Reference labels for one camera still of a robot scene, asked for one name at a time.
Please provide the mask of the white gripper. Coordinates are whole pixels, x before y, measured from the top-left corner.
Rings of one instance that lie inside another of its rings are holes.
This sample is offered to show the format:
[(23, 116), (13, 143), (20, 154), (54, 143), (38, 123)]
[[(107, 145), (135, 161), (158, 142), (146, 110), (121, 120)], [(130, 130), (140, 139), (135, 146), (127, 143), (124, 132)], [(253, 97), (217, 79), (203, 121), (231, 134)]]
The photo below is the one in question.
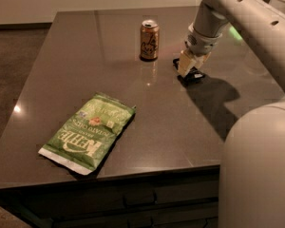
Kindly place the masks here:
[(201, 68), (210, 57), (210, 52), (218, 44), (221, 37), (221, 33), (215, 37), (202, 35), (193, 25), (190, 25), (185, 40), (185, 45), (188, 49), (180, 53), (178, 65), (179, 75), (184, 78), (193, 66), (195, 66), (195, 68)]

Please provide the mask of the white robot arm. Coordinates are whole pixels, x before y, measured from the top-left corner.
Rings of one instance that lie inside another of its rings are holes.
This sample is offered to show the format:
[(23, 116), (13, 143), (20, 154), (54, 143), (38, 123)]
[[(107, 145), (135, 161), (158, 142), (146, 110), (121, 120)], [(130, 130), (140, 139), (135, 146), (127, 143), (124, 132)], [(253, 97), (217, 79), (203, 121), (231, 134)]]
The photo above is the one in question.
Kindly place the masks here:
[(180, 54), (181, 76), (203, 65), (226, 24), (249, 47), (232, 81), (260, 100), (222, 149), (218, 228), (285, 228), (285, 0), (201, 0)]

